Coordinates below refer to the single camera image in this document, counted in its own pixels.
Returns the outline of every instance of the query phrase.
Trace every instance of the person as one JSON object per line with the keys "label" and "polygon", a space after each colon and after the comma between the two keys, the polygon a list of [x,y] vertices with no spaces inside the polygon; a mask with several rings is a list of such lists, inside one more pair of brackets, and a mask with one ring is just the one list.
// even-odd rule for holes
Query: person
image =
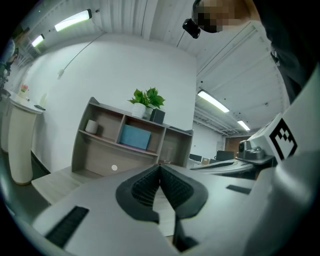
{"label": "person", "polygon": [[12,38],[10,38],[2,52],[0,54],[0,76],[3,75],[7,66],[11,66],[11,64],[17,59],[19,55],[19,48],[17,47],[28,35],[29,28],[27,27],[23,30],[20,26],[18,26],[12,34]]}
{"label": "person", "polygon": [[259,21],[271,41],[271,56],[292,103],[319,62],[317,7],[289,0],[196,0],[193,18],[203,30],[218,33]]}

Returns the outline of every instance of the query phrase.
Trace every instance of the wooden shelf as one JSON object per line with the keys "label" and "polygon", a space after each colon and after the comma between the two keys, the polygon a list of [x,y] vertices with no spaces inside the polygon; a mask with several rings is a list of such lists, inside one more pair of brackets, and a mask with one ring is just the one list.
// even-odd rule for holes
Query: wooden shelf
{"label": "wooden shelf", "polygon": [[111,138],[102,137],[102,136],[97,136],[97,135],[95,135],[95,134],[91,134],[91,133],[86,132],[86,131],[84,131],[84,130],[79,130],[79,132],[82,133],[82,134],[88,135],[88,136],[90,136],[90,137],[92,137],[92,138],[95,138],[95,139],[97,139],[97,140],[100,140],[100,141],[102,141],[102,142],[111,143],[111,144],[115,144],[115,143],[116,143],[115,140],[114,140],[114,139],[111,139]]}
{"label": "wooden shelf", "polygon": [[98,141],[101,141],[101,142],[104,142],[104,143],[107,143],[107,144],[111,144],[111,145],[114,145],[114,146],[117,146],[117,147],[120,147],[120,148],[123,148],[123,149],[127,149],[127,150],[131,150],[131,151],[147,154],[147,155],[150,155],[150,156],[155,156],[155,157],[158,156],[158,154],[156,152],[151,151],[151,150],[144,150],[144,149],[141,149],[141,148],[137,148],[137,147],[133,147],[133,146],[125,145],[125,144],[116,143],[113,139],[97,136],[97,135],[88,133],[88,132],[86,132],[84,130],[79,130],[79,132],[84,134],[84,135],[87,135],[88,137],[94,138],[94,139],[96,139]]}
{"label": "wooden shelf", "polygon": [[[96,134],[85,131],[89,120],[98,124]],[[150,133],[146,149],[121,143],[126,125]],[[193,138],[193,132],[188,132],[132,116],[128,111],[102,104],[91,97],[75,137],[72,172],[88,170],[100,176],[114,175],[161,163],[170,148],[171,164],[185,167]]]}

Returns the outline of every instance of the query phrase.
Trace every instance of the white wall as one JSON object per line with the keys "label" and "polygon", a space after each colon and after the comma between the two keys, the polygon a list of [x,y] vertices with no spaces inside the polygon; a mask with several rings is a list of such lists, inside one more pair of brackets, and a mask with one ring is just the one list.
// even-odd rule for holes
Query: white wall
{"label": "white wall", "polygon": [[217,142],[224,144],[226,139],[219,133],[196,123],[193,123],[192,128],[194,133],[191,154],[214,159],[217,155]]}
{"label": "white wall", "polygon": [[164,123],[180,129],[192,128],[196,59],[187,53],[139,37],[106,34],[90,44],[67,67],[58,71],[90,40],[64,44],[38,58],[24,83],[28,97],[38,103],[47,94],[45,114],[38,116],[32,151],[49,169],[71,165],[76,132],[90,97],[130,111],[128,102],[136,88],[156,87],[163,96]]}

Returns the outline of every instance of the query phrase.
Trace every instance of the green plant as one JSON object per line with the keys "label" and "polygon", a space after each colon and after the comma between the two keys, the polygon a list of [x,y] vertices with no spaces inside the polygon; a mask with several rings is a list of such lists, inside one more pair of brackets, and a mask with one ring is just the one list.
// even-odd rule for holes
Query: green plant
{"label": "green plant", "polygon": [[165,99],[158,95],[156,88],[150,88],[146,91],[146,96],[151,105],[160,109],[160,106],[164,106]]}
{"label": "green plant", "polygon": [[150,102],[145,92],[136,89],[133,95],[135,98],[129,99],[128,102],[131,102],[132,104],[141,103],[149,108]]}

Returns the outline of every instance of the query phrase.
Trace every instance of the black slot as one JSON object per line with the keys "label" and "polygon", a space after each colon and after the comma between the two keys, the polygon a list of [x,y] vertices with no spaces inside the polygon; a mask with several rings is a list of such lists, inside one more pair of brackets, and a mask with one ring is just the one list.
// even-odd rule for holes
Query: black slot
{"label": "black slot", "polygon": [[46,236],[51,243],[63,248],[89,210],[83,207],[74,207]]}
{"label": "black slot", "polygon": [[191,170],[205,170],[205,169],[214,169],[214,168],[219,168],[219,167],[226,167],[226,166],[232,166],[234,162],[223,162],[223,163],[218,163],[215,165],[209,165],[205,166],[202,168],[192,168]]}
{"label": "black slot", "polygon": [[233,190],[242,194],[249,195],[251,192],[250,188],[241,187],[241,186],[235,186],[235,185],[229,185],[226,187],[228,190]]}

